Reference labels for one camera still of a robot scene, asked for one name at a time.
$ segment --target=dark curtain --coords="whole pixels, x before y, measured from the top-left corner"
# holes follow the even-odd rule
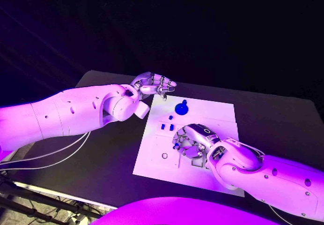
[[[308,1],[1,1],[0,105],[72,88],[87,70],[314,101],[324,118],[322,12]]]

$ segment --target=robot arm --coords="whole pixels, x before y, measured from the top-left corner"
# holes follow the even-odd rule
[[[132,114],[144,118],[149,94],[174,91],[175,82],[149,72],[129,84],[75,88],[44,100],[0,108],[0,161],[21,146],[56,136],[83,134]]]
[[[172,138],[174,148],[188,158],[206,154],[219,183],[243,189],[259,201],[282,211],[324,221],[324,173],[263,153],[236,141],[220,140],[200,124],[184,126]]]

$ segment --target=black table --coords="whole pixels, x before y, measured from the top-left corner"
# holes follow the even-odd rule
[[[129,83],[132,79],[132,76],[89,71],[77,87]],[[324,171],[324,124],[309,100],[187,83],[178,83],[170,95],[234,104],[239,140],[266,154]],[[144,102],[151,105],[151,100],[152,97],[148,97]],[[17,171],[11,179],[115,207],[159,196],[197,198],[282,223],[269,206],[249,194],[242,198],[132,175],[145,123],[147,117],[141,120],[132,115],[126,121],[106,124],[92,131],[82,149],[64,162],[46,169]],[[57,150],[77,138],[56,137],[39,141],[26,158]],[[21,163],[20,166],[40,166],[59,161],[77,146],[54,154],[50,159]],[[292,224],[321,224],[276,211]],[[195,216],[203,215],[203,209],[195,212]]]

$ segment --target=robotic hand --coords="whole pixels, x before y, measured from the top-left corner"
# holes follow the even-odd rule
[[[44,100],[0,108],[0,161],[21,146],[49,137],[83,134],[132,114],[144,118],[149,94],[165,99],[175,82],[154,73],[138,75],[131,84],[75,88]]]
[[[174,149],[190,159],[206,154],[206,166],[219,183],[243,189],[259,201],[282,211],[324,222],[324,173],[265,155],[236,141],[220,140],[200,124],[188,124],[172,137]]]

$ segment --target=white board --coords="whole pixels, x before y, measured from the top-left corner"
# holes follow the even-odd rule
[[[187,101],[188,112],[181,116],[175,113],[174,107],[183,100]],[[233,104],[177,96],[168,96],[167,101],[162,101],[155,95],[132,174],[243,197],[242,189],[230,191],[219,184],[204,166],[206,156],[198,160],[190,160],[172,149],[172,136],[190,123],[206,125],[220,139],[229,136],[237,140]]]

